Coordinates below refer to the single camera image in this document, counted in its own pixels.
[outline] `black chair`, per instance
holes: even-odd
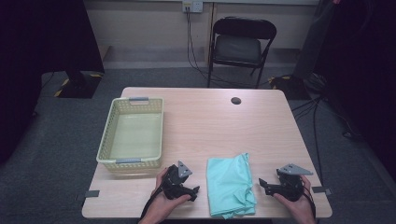
[[[207,87],[210,86],[213,64],[217,63],[253,68],[251,76],[260,68],[256,83],[256,89],[259,88],[268,49],[275,36],[276,27],[269,21],[238,17],[216,21],[210,42]],[[267,41],[263,51],[260,40]]]

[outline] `gray carpet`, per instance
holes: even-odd
[[[268,77],[289,74],[288,70],[267,68],[262,83]],[[234,82],[255,83],[248,70],[224,67],[215,72],[219,77],[230,75]],[[49,78],[50,74],[43,75],[43,83]],[[53,97],[65,78],[64,73],[56,73],[43,88],[38,115],[13,156],[0,167],[0,223],[134,223],[131,219],[86,219],[81,215],[81,202],[75,200],[91,184],[112,99],[125,87],[204,88],[206,81],[192,68],[106,70],[92,99]],[[265,83],[261,87],[269,89]],[[290,108],[304,103],[290,101]],[[318,171],[313,110],[297,124]],[[366,143],[342,135],[347,127],[325,101],[319,104],[316,127],[323,182],[333,192],[329,196],[333,215],[320,223],[395,223],[395,189],[389,188],[384,174],[371,163],[375,157]],[[293,221],[277,219],[274,223]]]

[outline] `chair backrest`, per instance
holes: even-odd
[[[255,39],[273,40],[276,36],[276,27],[269,21],[241,17],[225,17],[215,22],[215,35],[236,35]]]

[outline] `mint green cloth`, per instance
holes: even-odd
[[[209,159],[206,178],[210,216],[227,219],[255,213],[247,153],[231,159]]]

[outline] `table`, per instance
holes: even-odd
[[[257,205],[254,218],[289,217],[286,208],[265,195],[259,178],[278,184],[276,169],[294,163],[314,172],[308,177],[320,186],[317,173],[304,145],[282,91],[232,89],[126,88],[123,97],[148,96],[164,99],[163,165],[146,175],[115,175],[98,164],[90,190],[99,196],[87,198],[82,214],[87,218],[140,217],[155,175],[177,161],[193,174],[184,186],[201,186],[195,202],[174,210],[169,218],[210,218],[206,188],[209,158],[233,158],[249,154],[253,192]],[[241,99],[240,105],[231,102]],[[317,217],[332,215],[324,193],[313,194]]]

